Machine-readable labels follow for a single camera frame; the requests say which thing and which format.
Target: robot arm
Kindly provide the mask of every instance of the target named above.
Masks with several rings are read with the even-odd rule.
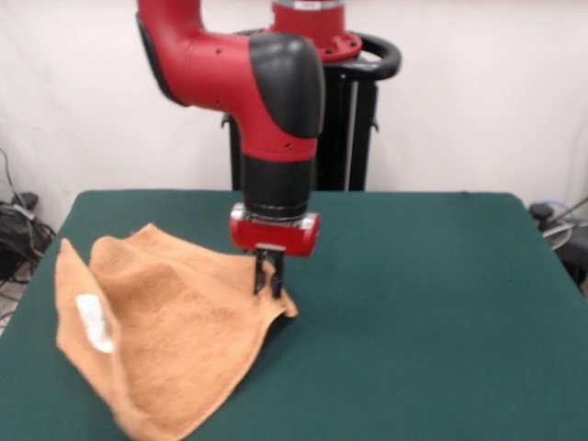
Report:
[[[278,269],[283,254],[309,255],[319,229],[308,201],[325,101],[314,46],[290,33],[207,32],[199,0],[139,0],[137,19],[162,92],[237,121],[243,204],[231,215],[233,241],[258,262],[277,253]]]

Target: black handle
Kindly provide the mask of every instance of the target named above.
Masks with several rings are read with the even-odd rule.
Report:
[[[381,81],[396,75],[401,69],[402,54],[389,41],[367,34],[356,33],[363,41],[362,51],[373,53],[380,60],[369,62],[355,59],[349,62],[326,62],[324,68],[344,74],[351,81]]]

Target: white wall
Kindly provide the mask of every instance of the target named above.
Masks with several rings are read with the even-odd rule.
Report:
[[[270,18],[269,0],[204,4],[216,30]],[[349,0],[348,11],[350,28],[404,53],[381,86],[369,189],[588,193],[588,2]],[[221,116],[160,95],[134,12],[133,0],[0,0],[0,145],[54,225],[88,188],[229,188]]]

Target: green tabletop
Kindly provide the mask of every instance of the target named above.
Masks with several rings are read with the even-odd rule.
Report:
[[[60,235],[87,257],[154,222],[234,252],[239,197],[84,193]],[[588,309],[519,200],[333,193],[312,207],[317,250],[286,262],[300,317],[191,439],[588,439]],[[0,338],[0,438],[125,439],[55,346],[56,253]]]

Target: orange towel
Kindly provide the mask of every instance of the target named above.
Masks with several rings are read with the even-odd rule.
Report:
[[[99,239],[89,267],[63,240],[55,282],[57,346],[136,440],[196,430],[243,379],[270,324],[298,314],[285,292],[253,294],[252,257],[152,225]]]

